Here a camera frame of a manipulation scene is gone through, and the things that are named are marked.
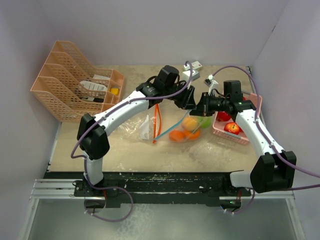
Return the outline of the zip bag of mixed fruit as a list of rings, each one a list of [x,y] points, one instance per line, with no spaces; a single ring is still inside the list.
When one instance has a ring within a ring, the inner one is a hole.
[[[172,143],[186,143],[196,141],[204,135],[212,126],[212,116],[194,116],[189,112],[167,130],[156,133],[153,143],[159,141],[169,141]]]

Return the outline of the red fake apple two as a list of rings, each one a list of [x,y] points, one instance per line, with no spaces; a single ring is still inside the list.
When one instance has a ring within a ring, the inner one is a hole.
[[[217,120],[218,122],[227,122],[227,121],[229,121],[231,118],[232,118],[232,117],[231,117],[229,114],[227,114],[226,112],[224,112],[224,111],[219,111],[219,112],[217,113],[216,120]]]

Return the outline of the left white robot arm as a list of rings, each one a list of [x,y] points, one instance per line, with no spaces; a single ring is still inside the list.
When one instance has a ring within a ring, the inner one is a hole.
[[[161,103],[164,99],[174,101],[180,109],[194,108],[193,75],[180,80],[179,71],[170,65],[164,66],[124,100],[96,115],[84,114],[79,123],[76,147],[83,151],[85,190],[91,196],[103,191],[103,158],[110,150],[108,137],[124,122],[135,115]]]

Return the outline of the pink perforated plastic basket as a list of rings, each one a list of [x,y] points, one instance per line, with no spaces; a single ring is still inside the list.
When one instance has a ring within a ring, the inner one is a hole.
[[[255,93],[252,93],[252,92],[242,91],[242,93],[245,99],[248,101],[251,101],[253,105],[256,107],[256,111],[248,112],[247,115],[244,115],[245,112],[240,112],[237,114],[235,118],[236,120],[235,123],[240,124],[239,127],[246,127],[247,124],[245,125],[245,122],[255,121],[254,120],[255,114],[258,114],[258,117],[260,117],[263,98],[261,95],[257,96]],[[225,126],[233,122],[232,118],[228,121],[218,121],[217,119],[218,119],[218,113],[216,112],[214,115],[214,121],[212,125],[212,132],[214,135],[231,140],[233,142],[236,142],[242,145],[247,145],[250,143],[250,140],[248,139],[247,135],[243,131],[240,131],[238,134],[225,131]]]

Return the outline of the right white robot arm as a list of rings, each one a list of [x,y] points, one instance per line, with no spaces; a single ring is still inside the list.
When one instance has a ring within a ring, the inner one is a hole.
[[[297,157],[292,151],[285,151],[263,124],[257,107],[249,99],[244,99],[241,83],[227,80],[223,83],[223,95],[202,93],[196,106],[195,115],[212,116],[216,112],[226,112],[243,130],[251,143],[257,161],[251,170],[234,171],[230,179],[222,183],[222,190],[228,196],[235,195],[240,187],[250,188],[257,193],[284,191],[292,187]]]

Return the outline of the zip bag of red apples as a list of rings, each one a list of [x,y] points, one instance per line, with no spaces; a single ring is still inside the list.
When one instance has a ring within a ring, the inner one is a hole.
[[[155,143],[155,138],[162,133],[162,125],[160,105],[156,104],[122,123],[110,136],[131,142]]]

